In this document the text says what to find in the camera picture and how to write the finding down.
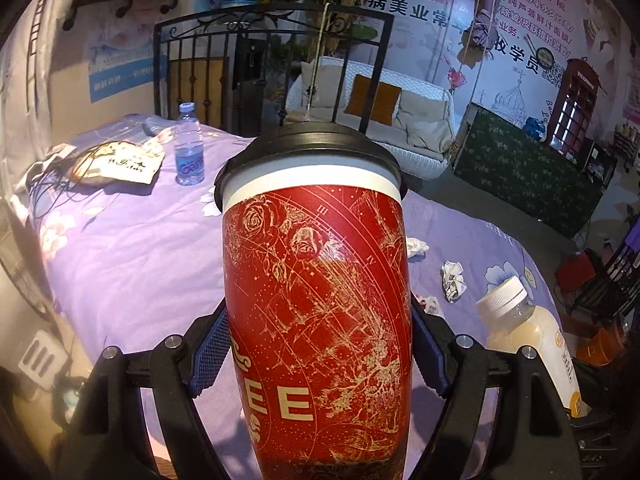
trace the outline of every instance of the metal bolt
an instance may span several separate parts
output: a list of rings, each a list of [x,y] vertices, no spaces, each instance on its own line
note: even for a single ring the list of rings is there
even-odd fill
[[[107,348],[105,348],[102,351],[102,357],[104,357],[105,359],[113,359],[114,357],[116,357],[117,354],[118,354],[117,346],[107,346]]]
[[[533,348],[533,346],[523,346],[522,355],[524,355],[524,357],[526,357],[527,359],[535,359],[538,355],[538,352],[536,352],[536,349]]]
[[[471,348],[474,345],[474,340],[468,335],[462,334],[456,338],[456,344],[460,348]]]
[[[182,344],[182,338],[179,335],[171,335],[164,340],[164,346],[167,348],[178,348]]]

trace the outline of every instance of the black cup lid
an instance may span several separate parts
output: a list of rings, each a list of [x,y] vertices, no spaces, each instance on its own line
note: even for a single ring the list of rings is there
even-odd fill
[[[225,184],[237,171],[260,162],[293,155],[345,155],[375,162],[389,170],[400,183],[400,196],[406,195],[396,158],[359,131],[336,123],[295,123],[256,137],[242,152],[231,157],[220,169],[214,183],[214,196],[222,211]]]

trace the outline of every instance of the blue bottle cap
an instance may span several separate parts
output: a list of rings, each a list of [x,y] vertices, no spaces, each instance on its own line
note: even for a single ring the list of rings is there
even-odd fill
[[[195,103],[182,103],[178,106],[180,113],[183,114],[185,112],[193,112],[196,109]]]

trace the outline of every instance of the water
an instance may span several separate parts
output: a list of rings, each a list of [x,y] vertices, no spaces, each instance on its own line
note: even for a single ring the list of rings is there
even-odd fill
[[[204,146],[193,103],[180,105],[180,119],[174,126],[176,182],[193,186],[204,180]]]

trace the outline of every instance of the wooden board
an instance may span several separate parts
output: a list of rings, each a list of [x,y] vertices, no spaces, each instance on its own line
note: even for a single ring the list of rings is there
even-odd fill
[[[170,117],[178,117],[178,66],[180,67],[180,97],[183,102],[196,103],[196,116],[200,123],[208,124],[215,128],[220,127],[220,106],[222,104],[222,83],[220,78],[224,68],[222,57],[209,58],[209,121],[206,119],[206,99],[207,87],[207,58],[196,58],[193,60],[193,75],[195,82],[193,85],[193,99],[191,94],[191,59],[174,59],[169,62],[169,82],[170,82]]]

